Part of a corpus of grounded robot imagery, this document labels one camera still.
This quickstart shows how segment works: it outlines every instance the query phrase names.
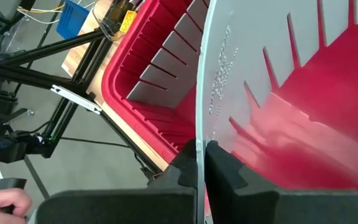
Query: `human hand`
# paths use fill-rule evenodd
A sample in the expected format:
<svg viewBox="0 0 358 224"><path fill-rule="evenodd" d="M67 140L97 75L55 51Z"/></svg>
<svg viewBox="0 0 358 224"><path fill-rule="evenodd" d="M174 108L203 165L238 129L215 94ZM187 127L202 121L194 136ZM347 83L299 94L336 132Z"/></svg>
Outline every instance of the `human hand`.
<svg viewBox="0 0 358 224"><path fill-rule="evenodd" d="M24 215L31 206L30 196L22 189L0 190L0 209L13 205L13 214L0 212L0 224L25 224Z"/></svg>

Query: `white bracket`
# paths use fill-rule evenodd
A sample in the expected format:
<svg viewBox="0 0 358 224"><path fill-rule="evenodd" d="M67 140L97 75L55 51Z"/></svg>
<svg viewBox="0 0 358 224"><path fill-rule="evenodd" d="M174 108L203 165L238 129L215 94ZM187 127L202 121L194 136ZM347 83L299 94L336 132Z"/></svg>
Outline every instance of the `white bracket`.
<svg viewBox="0 0 358 224"><path fill-rule="evenodd" d="M82 96L79 96L61 86L52 85L50 91L57 93L60 96L70 100L71 102L76 103L96 114L100 114L100 112L102 111L102 109L96 103L92 103L89 100L83 98Z"/></svg>

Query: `yellow label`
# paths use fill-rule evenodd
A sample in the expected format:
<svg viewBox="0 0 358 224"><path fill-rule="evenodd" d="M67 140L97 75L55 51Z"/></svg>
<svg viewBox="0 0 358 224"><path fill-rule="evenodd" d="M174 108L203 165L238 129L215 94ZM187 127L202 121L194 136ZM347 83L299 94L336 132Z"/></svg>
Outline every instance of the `yellow label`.
<svg viewBox="0 0 358 224"><path fill-rule="evenodd" d="M127 14L125 15L125 18L121 24L121 27L119 28L122 32L128 32L129 28L131 27L132 22L135 20L136 12L134 11L127 11Z"/></svg>

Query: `wooden board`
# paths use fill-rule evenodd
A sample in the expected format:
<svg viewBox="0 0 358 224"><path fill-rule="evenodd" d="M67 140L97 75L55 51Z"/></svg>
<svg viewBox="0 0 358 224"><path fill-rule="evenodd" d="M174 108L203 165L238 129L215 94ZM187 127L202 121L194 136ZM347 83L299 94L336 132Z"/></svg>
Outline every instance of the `wooden board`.
<svg viewBox="0 0 358 224"><path fill-rule="evenodd" d="M95 6L94 13L97 18L102 18L106 10L109 7L111 0L100 0ZM99 27L97 20L94 18L92 12L89 13L85 20L83 27L80 30L80 34L93 31ZM162 157L154 151L112 108L104 102L101 93L101 82L106 66L110 62L111 57L114 55L121 39L115 41L110 48L106 58L102 62L98 72L96 73L91 85L88 88L88 92L93 92L96 95L95 102L102 108L102 110L132 139L132 141L161 169L165 170L168 163L165 162ZM72 76L80 63L82 56L84 55L89 44L84 44L79 47L75 47L68 52L65 61L62 64L62 68Z"/></svg>

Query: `red plastic container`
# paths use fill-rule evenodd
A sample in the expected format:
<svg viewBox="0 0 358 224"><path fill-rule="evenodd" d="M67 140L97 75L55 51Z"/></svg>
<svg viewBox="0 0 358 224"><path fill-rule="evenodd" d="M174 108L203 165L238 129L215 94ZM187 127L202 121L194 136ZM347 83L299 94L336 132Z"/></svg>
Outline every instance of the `red plastic container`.
<svg viewBox="0 0 358 224"><path fill-rule="evenodd" d="M102 93L118 113L167 162L195 138L195 89L175 110L126 100L192 0L148 0L104 73Z"/></svg>
<svg viewBox="0 0 358 224"><path fill-rule="evenodd" d="M195 88L176 109L126 96L190 2L147 0L102 82L106 103L167 162L195 137ZM271 79L273 92L262 108L248 95L252 116L246 128L233 123L238 132L233 154L281 187L358 188L358 25L353 11L349 28L329 47L320 32L320 50L304 67L295 67L283 86Z"/></svg>

